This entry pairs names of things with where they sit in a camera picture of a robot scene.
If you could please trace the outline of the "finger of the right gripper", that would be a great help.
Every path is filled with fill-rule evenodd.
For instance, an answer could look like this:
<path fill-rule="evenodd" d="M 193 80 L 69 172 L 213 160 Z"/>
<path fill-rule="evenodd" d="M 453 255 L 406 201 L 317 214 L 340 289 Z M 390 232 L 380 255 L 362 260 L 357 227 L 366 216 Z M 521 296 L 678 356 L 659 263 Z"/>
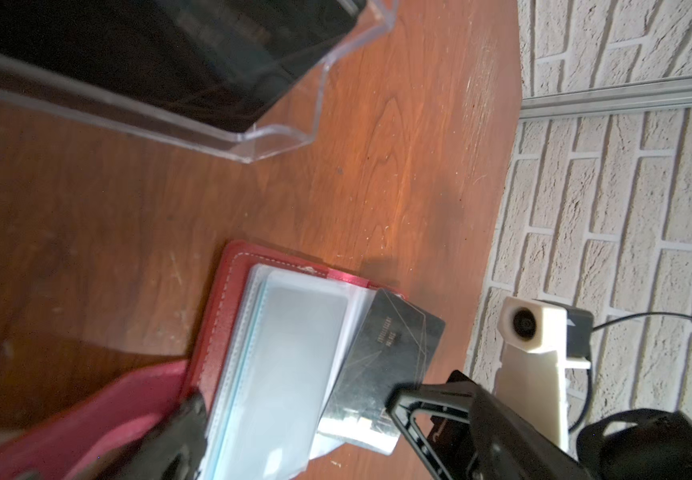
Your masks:
<path fill-rule="evenodd" d="M 444 384 L 398 387 L 387 412 L 433 479 L 474 479 L 468 407 L 474 382 L 453 371 Z"/>

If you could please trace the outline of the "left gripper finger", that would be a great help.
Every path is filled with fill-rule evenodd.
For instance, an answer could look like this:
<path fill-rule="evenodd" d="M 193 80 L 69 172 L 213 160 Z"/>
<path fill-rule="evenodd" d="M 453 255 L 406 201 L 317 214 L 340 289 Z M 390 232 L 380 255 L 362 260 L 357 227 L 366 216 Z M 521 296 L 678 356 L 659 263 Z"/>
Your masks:
<path fill-rule="evenodd" d="M 98 479 L 196 479 L 206 454 L 208 410 L 193 392 L 140 443 L 104 470 Z"/>

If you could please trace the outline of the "red leather card holder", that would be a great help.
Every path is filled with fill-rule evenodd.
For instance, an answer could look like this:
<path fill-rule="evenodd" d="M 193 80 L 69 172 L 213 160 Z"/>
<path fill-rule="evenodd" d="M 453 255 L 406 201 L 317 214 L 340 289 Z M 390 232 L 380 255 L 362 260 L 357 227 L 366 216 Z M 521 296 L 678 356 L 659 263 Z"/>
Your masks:
<path fill-rule="evenodd" d="M 199 393 L 214 400 L 252 267 L 266 265 L 369 290 L 380 284 L 243 240 L 223 250 L 195 351 L 129 372 L 0 447 L 0 479 L 71 479 L 105 454 L 160 431 Z"/>

